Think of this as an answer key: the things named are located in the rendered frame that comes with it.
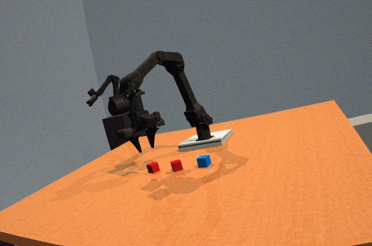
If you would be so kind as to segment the blue cube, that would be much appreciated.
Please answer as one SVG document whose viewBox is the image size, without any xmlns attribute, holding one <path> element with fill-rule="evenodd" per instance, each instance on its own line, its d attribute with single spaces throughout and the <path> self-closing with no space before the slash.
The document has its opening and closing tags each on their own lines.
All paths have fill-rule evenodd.
<svg viewBox="0 0 372 246">
<path fill-rule="evenodd" d="M 208 167 L 211 163 L 210 155 L 201 155 L 197 158 L 198 168 Z"/>
</svg>

